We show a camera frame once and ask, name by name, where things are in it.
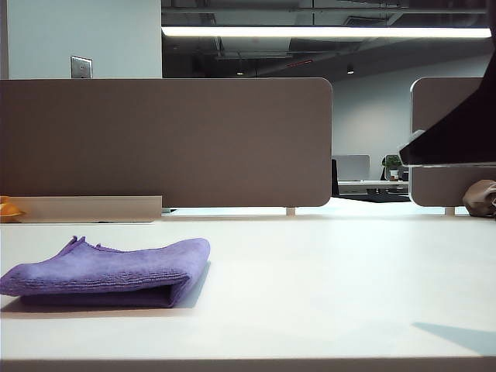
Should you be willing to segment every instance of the chair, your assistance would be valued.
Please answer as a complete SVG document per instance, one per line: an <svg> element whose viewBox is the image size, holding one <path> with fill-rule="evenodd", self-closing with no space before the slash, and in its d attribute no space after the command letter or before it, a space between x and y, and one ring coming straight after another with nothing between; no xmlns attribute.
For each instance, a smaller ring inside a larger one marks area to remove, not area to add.
<svg viewBox="0 0 496 372"><path fill-rule="evenodd" d="M339 196L339 186L338 186L338 165L336 160L331 160L331 196Z"/></svg>

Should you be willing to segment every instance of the orange object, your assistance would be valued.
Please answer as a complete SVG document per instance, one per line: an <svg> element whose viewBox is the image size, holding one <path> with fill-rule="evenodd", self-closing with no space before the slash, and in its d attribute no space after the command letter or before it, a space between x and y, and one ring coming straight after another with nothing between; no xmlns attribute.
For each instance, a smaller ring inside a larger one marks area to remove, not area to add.
<svg viewBox="0 0 496 372"><path fill-rule="evenodd" d="M17 222L15 217L23 214L16 205L9 203L8 196L0 196L0 222Z"/></svg>

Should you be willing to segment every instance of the desk surface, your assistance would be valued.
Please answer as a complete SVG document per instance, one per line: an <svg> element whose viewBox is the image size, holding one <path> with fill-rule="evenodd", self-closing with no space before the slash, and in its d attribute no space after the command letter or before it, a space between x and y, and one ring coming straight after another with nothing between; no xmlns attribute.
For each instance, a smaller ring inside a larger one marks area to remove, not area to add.
<svg viewBox="0 0 496 372"><path fill-rule="evenodd" d="M375 181L375 180L365 180L365 181L338 181L339 186L371 186L373 188L379 188L383 186L408 186L408 181Z"/></svg>
<svg viewBox="0 0 496 372"><path fill-rule="evenodd" d="M193 212L152 223L1 226L2 274L53 256L72 235L121 250L197 236L212 245L200 285L174 309L27 312L2 296L4 370L214 371L217 362L362 370L355 358L409 370L402 361L416 357L427 358L423 370L453 357L467 359L450 370L494 370L495 359L481 358L496 356L494 220L336 198L295 217L282 208L185 217Z"/></svg>

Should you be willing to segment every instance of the fluorescent light fixture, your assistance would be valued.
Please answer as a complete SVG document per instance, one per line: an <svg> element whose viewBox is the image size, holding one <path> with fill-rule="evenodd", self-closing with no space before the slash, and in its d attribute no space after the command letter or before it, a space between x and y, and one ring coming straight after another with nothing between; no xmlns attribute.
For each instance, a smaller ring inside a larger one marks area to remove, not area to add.
<svg viewBox="0 0 496 372"><path fill-rule="evenodd" d="M321 26L165 26L166 36L210 37L312 37L312 38L486 38L489 29L412 27L321 27Z"/></svg>

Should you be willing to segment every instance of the white wall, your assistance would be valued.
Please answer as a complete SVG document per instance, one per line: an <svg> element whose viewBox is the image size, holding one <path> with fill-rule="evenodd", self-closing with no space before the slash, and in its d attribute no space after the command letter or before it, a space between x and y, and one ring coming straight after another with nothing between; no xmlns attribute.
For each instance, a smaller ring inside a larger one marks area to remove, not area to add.
<svg viewBox="0 0 496 372"><path fill-rule="evenodd" d="M369 154L370 179L379 179L384 155L397 153L398 146L410 136L413 82L426 76L482 76L490 57L471 57L332 84L332 153Z"/></svg>
<svg viewBox="0 0 496 372"><path fill-rule="evenodd" d="M7 0L0 0L0 79L9 78L7 50Z"/></svg>
<svg viewBox="0 0 496 372"><path fill-rule="evenodd" d="M9 78L161 78L160 0L8 0Z"/></svg>

